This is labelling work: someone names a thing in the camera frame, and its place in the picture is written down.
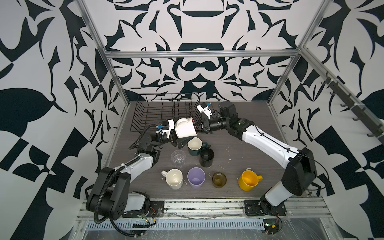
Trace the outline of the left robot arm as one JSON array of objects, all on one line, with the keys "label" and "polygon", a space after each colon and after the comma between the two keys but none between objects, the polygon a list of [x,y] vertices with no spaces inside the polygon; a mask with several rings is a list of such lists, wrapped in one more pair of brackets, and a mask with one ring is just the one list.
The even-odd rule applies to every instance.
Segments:
[{"label": "left robot arm", "polygon": [[130,192],[131,182],[157,164],[161,154],[158,146],[170,143],[181,149],[197,134],[194,125],[175,126],[165,133],[164,127],[158,125],[158,132],[151,135],[148,130],[154,127],[154,124],[145,127],[129,147],[136,150],[132,160],[100,171],[86,202],[86,209],[94,214],[96,224],[117,220],[125,212],[145,211],[149,207],[149,197],[140,192]]}]

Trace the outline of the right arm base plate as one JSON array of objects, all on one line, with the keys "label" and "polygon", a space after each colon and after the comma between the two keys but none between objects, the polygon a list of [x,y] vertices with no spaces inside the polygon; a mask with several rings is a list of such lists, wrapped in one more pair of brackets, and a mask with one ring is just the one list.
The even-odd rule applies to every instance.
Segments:
[{"label": "right arm base plate", "polygon": [[272,206],[267,200],[245,200],[245,214],[249,217],[256,216],[286,216],[284,203]]}]

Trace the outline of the yellow mug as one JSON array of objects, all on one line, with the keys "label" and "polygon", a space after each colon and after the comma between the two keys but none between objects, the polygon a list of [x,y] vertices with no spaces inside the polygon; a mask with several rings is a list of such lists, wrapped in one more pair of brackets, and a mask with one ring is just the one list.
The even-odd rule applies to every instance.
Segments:
[{"label": "yellow mug", "polygon": [[262,176],[257,175],[251,170],[246,170],[238,179],[239,187],[246,192],[251,191],[263,180]]}]

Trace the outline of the white mug red inside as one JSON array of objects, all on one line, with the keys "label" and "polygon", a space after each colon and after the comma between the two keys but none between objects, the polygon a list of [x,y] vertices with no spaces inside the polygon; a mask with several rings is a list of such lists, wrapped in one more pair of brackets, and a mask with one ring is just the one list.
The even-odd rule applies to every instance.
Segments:
[{"label": "white mug red inside", "polygon": [[182,118],[175,123],[175,132],[178,138],[197,136],[193,118]]}]

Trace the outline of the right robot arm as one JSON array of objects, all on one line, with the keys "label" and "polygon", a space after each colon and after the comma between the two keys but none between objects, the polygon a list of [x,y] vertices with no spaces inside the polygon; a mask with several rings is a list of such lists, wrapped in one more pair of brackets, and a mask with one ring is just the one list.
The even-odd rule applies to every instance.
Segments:
[{"label": "right robot arm", "polygon": [[229,101],[219,104],[217,117],[210,105],[197,106],[197,110],[207,116],[199,128],[203,133],[226,130],[270,156],[285,170],[282,179],[262,196],[261,204],[265,207],[277,207],[292,196],[301,196],[315,180],[316,162],[310,150],[289,146],[261,130],[254,122],[240,118],[235,105]]}]

